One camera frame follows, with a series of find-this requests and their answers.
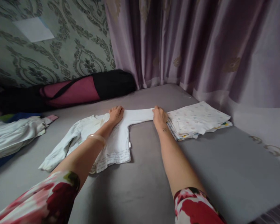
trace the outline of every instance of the right hand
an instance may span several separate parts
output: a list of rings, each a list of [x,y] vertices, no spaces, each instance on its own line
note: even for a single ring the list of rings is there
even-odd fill
[[[166,112],[160,108],[159,106],[155,106],[155,108],[152,110],[153,111],[153,123],[158,130],[159,128],[166,128],[166,122],[168,120],[168,115]]]

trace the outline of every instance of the wall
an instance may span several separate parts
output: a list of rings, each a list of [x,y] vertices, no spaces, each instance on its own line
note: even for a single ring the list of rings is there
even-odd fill
[[[54,39],[31,43],[12,21],[40,16]],[[0,83],[28,87],[115,69],[101,0],[0,0]]]

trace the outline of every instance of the yoga mat bag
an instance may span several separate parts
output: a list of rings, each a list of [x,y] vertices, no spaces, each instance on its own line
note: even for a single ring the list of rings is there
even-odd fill
[[[10,88],[0,93],[0,112],[41,113],[56,108],[124,96],[136,90],[132,74],[99,72],[51,85]]]

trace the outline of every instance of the white long-sleeve shirt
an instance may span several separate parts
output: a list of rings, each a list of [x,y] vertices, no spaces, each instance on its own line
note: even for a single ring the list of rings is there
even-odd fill
[[[90,116],[76,122],[61,142],[45,158],[39,169],[51,172],[67,155],[74,151],[88,135],[95,133],[110,115]],[[151,109],[125,110],[123,119],[113,128],[106,146],[99,153],[90,173],[99,173],[114,163],[126,163],[131,160],[128,127],[132,124],[153,120]]]

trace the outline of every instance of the gray mattress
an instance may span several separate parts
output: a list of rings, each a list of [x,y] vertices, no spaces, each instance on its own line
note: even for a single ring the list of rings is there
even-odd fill
[[[171,111],[198,101],[176,85],[136,91],[98,103],[48,112],[59,116],[0,168],[0,210],[48,176],[38,166],[78,120],[125,109]],[[89,176],[78,194],[69,223],[174,223],[174,203],[153,122],[130,127],[132,160]],[[228,223],[244,224],[280,203],[280,162],[236,127],[178,143],[210,199]]]

